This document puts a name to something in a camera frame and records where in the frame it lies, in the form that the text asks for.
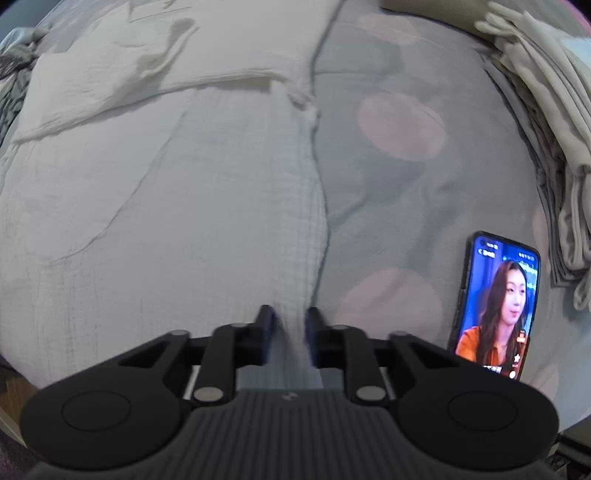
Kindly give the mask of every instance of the fabric fold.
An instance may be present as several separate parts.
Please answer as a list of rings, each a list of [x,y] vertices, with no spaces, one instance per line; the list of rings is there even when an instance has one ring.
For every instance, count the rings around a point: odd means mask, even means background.
[[[130,21],[114,9],[61,54],[39,59],[14,142],[41,138],[161,93],[252,77],[311,99],[310,62],[337,0],[210,0]]]

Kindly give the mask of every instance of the bedsheet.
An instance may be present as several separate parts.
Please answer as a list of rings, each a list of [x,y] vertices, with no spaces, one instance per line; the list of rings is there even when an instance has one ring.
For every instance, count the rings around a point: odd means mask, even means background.
[[[63,0],[43,22],[53,27],[41,51],[64,51],[121,3]],[[314,70],[330,228],[316,303],[331,322],[444,346],[472,232],[535,246],[548,265],[531,152],[482,68],[488,48],[376,0],[344,1]],[[545,271],[522,381],[554,401],[561,427],[591,414],[589,316]],[[0,331],[17,321],[1,318]],[[324,373],[325,386],[339,381]]]

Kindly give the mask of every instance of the white towel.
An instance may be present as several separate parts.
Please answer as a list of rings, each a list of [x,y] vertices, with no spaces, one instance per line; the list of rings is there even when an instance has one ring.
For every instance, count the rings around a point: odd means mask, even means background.
[[[293,4],[273,3],[286,12]],[[269,38],[261,51],[280,44]],[[292,48],[308,52],[293,63],[308,67],[304,91],[316,47]],[[203,336],[250,322],[269,303],[286,341],[241,384],[320,386],[303,319],[326,214],[311,144],[316,110],[294,103],[294,85],[273,72],[225,80],[73,127],[40,125],[60,131],[11,145],[0,172],[6,359],[42,387],[171,329]]]
[[[221,80],[273,77],[310,100],[310,61],[337,0],[207,0],[133,20],[114,9],[65,53],[39,59],[16,142],[159,93]]]

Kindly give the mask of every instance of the phone screen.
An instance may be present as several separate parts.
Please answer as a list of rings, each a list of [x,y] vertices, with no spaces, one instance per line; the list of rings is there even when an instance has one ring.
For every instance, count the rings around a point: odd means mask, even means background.
[[[539,255],[486,234],[474,237],[471,250],[455,353],[518,379],[534,321]]]

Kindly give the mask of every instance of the black phone case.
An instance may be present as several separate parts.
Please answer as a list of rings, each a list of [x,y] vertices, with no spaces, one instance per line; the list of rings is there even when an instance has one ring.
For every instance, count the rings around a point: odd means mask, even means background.
[[[449,341],[447,343],[447,349],[450,352],[456,351],[457,343],[460,341],[458,334],[460,332],[460,328],[462,327],[462,317],[464,314],[464,310],[466,308],[468,286],[470,283],[470,276],[472,274],[472,250],[474,247],[474,242],[476,241],[476,238],[478,238],[479,236],[484,236],[484,237],[487,237],[490,239],[498,240],[499,242],[503,242],[505,244],[515,245],[516,247],[521,247],[521,248],[527,249],[527,250],[535,253],[536,257],[538,258],[538,271],[541,271],[542,260],[540,257],[540,253],[534,247],[523,244],[521,242],[517,242],[515,240],[511,240],[511,239],[506,238],[504,236],[494,235],[489,232],[484,232],[482,230],[473,233],[472,236],[466,242],[466,255],[465,255],[466,259],[464,261],[464,269],[462,272],[462,282],[460,283],[460,291],[457,296],[456,312],[454,314],[452,332],[449,336]],[[536,295],[535,295],[535,299],[534,299],[533,317],[531,320],[532,329],[533,329],[534,321],[535,321],[535,311],[538,306],[538,293],[540,292],[540,275],[538,275],[537,282],[535,285],[535,290],[536,290]],[[519,369],[519,374],[518,374],[516,380],[519,380],[521,378],[521,373],[523,371],[523,364],[525,363],[525,360],[527,358],[527,350],[530,347],[530,341],[531,341],[530,337],[531,337],[531,333],[530,333],[530,335],[528,335],[527,343],[525,344],[523,363],[521,365],[521,368]]]

